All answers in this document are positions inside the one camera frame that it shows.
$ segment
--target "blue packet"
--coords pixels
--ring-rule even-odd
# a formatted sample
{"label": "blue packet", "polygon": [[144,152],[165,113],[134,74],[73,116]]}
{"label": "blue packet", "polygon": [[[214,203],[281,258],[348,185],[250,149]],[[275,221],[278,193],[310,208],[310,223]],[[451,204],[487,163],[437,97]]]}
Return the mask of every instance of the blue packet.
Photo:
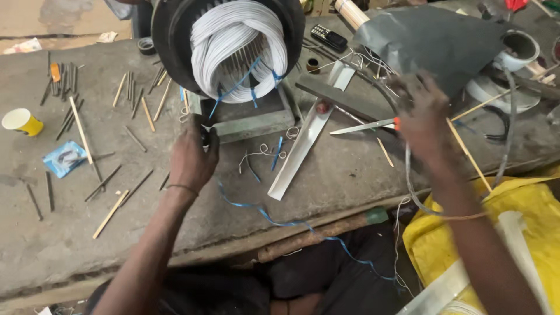
{"label": "blue packet", "polygon": [[43,163],[48,167],[58,178],[63,178],[71,170],[75,169],[87,153],[81,146],[77,145],[74,141],[70,140],[58,147],[53,152],[43,157]]}

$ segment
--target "black plastic sheet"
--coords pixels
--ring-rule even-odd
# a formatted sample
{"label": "black plastic sheet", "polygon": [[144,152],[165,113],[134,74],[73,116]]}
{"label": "black plastic sheet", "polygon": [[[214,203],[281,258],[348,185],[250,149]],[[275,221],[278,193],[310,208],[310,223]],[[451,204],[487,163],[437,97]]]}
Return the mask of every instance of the black plastic sheet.
{"label": "black plastic sheet", "polygon": [[380,11],[354,40],[399,74],[430,71],[453,97],[499,52],[507,28],[428,5]]}

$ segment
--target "yellow paper cup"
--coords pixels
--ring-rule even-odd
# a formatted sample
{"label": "yellow paper cup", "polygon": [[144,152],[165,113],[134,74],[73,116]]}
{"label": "yellow paper cup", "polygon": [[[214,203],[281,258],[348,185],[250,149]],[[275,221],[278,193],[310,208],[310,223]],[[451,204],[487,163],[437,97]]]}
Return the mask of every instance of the yellow paper cup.
{"label": "yellow paper cup", "polygon": [[2,127],[8,130],[20,131],[33,137],[43,130],[43,123],[33,117],[29,110],[18,108],[4,115],[4,118],[2,118]]}

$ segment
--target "scissor blade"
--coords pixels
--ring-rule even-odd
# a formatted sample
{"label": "scissor blade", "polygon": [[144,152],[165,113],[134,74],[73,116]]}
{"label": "scissor blade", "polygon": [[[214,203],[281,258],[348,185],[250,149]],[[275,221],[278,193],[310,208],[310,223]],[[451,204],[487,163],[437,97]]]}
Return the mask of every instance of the scissor blade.
{"label": "scissor blade", "polygon": [[375,122],[375,123],[363,124],[363,125],[360,125],[360,126],[355,126],[355,127],[340,129],[340,130],[336,130],[336,131],[331,131],[330,134],[331,135],[341,135],[343,133],[348,133],[348,132],[354,132],[354,131],[366,130],[366,129],[376,128],[376,127],[382,127],[382,126],[386,126],[388,124],[392,124],[394,122],[395,122],[394,118],[386,119],[384,121],[378,121],[378,122]]}

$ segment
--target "man's right hand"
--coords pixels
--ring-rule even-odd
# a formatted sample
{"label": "man's right hand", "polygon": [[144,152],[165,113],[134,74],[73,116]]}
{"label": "man's right hand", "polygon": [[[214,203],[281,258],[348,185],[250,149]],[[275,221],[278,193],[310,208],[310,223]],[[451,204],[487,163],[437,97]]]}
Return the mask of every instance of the man's right hand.
{"label": "man's right hand", "polygon": [[449,98],[432,76],[422,70],[392,81],[390,87],[400,97],[400,132],[410,149],[428,166],[439,163],[451,149],[445,120]]}

